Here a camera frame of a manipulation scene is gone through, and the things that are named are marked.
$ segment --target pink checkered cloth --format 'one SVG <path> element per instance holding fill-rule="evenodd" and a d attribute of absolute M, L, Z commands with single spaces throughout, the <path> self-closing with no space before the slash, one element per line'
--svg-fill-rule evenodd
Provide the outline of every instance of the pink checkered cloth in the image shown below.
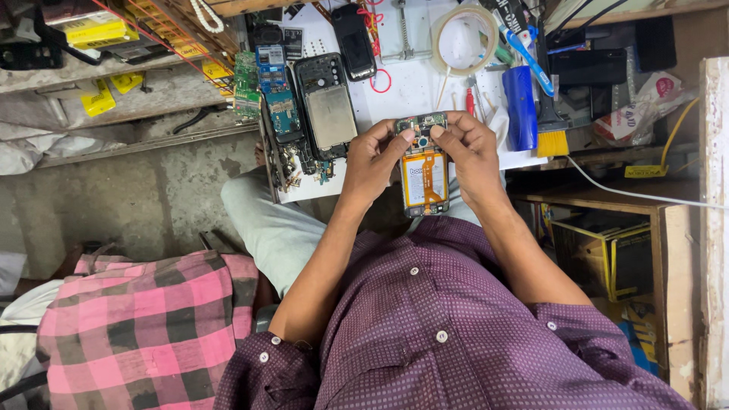
<path fill-rule="evenodd" d="M 84 256 L 38 327 L 54 409 L 211 409 L 251 333 L 253 260 L 202 251 L 151 263 Z"/>

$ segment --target purple polka dot shirt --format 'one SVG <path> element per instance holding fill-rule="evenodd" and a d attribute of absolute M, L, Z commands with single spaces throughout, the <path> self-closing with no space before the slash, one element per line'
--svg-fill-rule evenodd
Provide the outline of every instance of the purple polka dot shirt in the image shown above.
<path fill-rule="evenodd" d="M 594 307 L 527 308 L 489 269 L 483 231 L 463 220 L 359 234 L 320 350 L 249 336 L 215 408 L 693 408 Z"/>

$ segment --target knee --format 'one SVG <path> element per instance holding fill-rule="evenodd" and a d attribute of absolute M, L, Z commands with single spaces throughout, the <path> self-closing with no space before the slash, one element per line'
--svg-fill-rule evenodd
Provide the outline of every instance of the knee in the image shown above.
<path fill-rule="evenodd" d="M 261 184 L 262 181 L 256 174 L 250 172 L 240 174 L 223 184 L 220 198 L 226 207 L 228 204 L 240 204 L 242 201 L 252 198 L 258 190 L 261 190 Z"/>

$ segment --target blue toothbrush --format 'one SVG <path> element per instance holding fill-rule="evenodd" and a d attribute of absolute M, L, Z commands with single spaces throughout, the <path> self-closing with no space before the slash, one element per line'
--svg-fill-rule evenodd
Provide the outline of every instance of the blue toothbrush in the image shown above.
<path fill-rule="evenodd" d="M 537 76 L 537 80 L 542 86 L 542 89 L 545 91 L 545 94 L 547 94 L 549 97 L 554 97 L 554 86 L 552 85 L 552 82 L 549 80 L 549 78 L 547 78 L 547 73 L 542 70 L 542 67 L 540 67 L 539 64 L 531 56 L 531 54 L 529 54 L 529 51 L 526 51 L 526 48 L 524 48 L 524 45 L 521 44 L 521 41 L 519 41 L 517 36 L 506 27 L 504 21 L 501 19 L 501 16 L 498 13 L 493 14 L 494 18 L 496 18 L 496 21 L 499 23 L 499 31 L 504 34 L 504 37 L 506 37 L 506 41 L 511 47 L 514 48 L 514 50 L 519 52 L 519 54 L 524 57 L 524 60 L 529 65 L 529 68 L 531 68 L 531 70 L 534 72 L 534 75 Z"/>

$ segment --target light gray pants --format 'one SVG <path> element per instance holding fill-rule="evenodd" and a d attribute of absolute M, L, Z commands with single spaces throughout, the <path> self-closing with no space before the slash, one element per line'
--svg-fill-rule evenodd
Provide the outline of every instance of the light gray pants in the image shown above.
<path fill-rule="evenodd" d="M 503 171 L 501 178 L 506 187 Z M 452 177 L 449 184 L 450 208 L 444 215 L 480 225 L 461 198 L 458 180 Z M 265 166 L 230 179 L 223 185 L 220 196 L 256 266 L 283 298 L 309 261 L 327 226 L 296 204 L 272 204 Z M 413 221 L 408 233 L 415 230 L 422 218 Z"/>

